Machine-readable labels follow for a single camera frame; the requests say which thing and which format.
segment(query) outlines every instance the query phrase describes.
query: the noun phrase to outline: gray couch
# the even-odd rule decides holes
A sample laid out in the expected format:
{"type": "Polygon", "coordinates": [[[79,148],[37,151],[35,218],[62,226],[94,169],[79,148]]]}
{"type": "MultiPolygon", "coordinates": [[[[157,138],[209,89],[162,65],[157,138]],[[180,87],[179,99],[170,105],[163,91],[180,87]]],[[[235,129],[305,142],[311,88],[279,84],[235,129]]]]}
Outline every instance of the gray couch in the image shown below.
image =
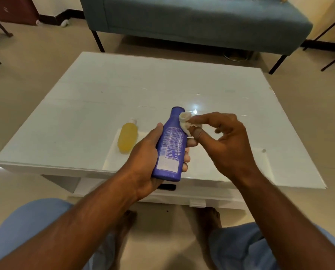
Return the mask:
{"type": "Polygon", "coordinates": [[[280,0],[81,0],[96,31],[280,54],[294,52],[312,24],[280,0]]]}

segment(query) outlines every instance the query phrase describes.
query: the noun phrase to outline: forearm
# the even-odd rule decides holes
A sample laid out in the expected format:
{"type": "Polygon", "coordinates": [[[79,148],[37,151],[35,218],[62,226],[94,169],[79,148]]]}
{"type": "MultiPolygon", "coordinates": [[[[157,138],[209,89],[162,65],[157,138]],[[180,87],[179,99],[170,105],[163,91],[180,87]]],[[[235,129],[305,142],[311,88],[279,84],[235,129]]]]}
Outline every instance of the forearm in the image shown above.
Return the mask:
{"type": "Polygon", "coordinates": [[[82,269],[114,223],[135,201],[120,172],[0,260],[1,269],[82,269]]]}
{"type": "Polygon", "coordinates": [[[237,187],[282,269],[335,269],[335,246],[262,174],[237,187]]]}

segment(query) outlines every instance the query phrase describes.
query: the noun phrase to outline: yellow bottle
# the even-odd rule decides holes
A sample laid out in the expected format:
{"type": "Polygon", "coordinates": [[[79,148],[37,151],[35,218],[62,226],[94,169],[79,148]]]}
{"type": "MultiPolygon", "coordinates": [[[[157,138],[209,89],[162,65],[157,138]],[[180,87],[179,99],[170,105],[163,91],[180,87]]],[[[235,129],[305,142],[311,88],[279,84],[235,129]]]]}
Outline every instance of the yellow bottle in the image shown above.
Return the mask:
{"type": "Polygon", "coordinates": [[[138,139],[138,127],[136,119],[130,119],[129,122],[121,128],[117,146],[121,153],[129,153],[138,139]]]}

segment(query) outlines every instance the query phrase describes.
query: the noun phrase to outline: person's right arm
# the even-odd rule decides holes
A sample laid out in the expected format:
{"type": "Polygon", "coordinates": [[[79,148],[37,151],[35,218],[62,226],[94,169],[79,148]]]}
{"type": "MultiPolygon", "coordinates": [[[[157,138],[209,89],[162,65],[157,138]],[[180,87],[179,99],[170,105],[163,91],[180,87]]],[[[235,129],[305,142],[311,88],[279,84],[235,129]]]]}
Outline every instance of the person's right arm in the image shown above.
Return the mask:
{"type": "Polygon", "coordinates": [[[335,246],[259,171],[246,128],[236,115],[196,115],[188,122],[209,124],[223,133],[215,140],[201,128],[189,128],[242,194],[280,268],[335,270],[335,246]]]}

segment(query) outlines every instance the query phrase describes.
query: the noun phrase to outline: blue jeans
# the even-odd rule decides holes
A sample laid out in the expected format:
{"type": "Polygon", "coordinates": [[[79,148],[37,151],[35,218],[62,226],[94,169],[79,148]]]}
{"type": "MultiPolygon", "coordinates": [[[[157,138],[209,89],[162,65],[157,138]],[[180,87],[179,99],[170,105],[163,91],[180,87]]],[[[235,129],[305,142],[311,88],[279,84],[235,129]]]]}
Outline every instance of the blue jeans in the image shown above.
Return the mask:
{"type": "MultiPolygon", "coordinates": [[[[60,199],[32,201],[15,210],[0,226],[0,259],[32,238],[73,205],[60,199]]],[[[320,231],[335,245],[335,238],[320,231]]],[[[279,269],[256,223],[216,229],[209,238],[216,267],[225,269],[279,269]]],[[[89,259],[84,270],[107,270],[115,258],[115,236],[110,233],[89,259]]]]}

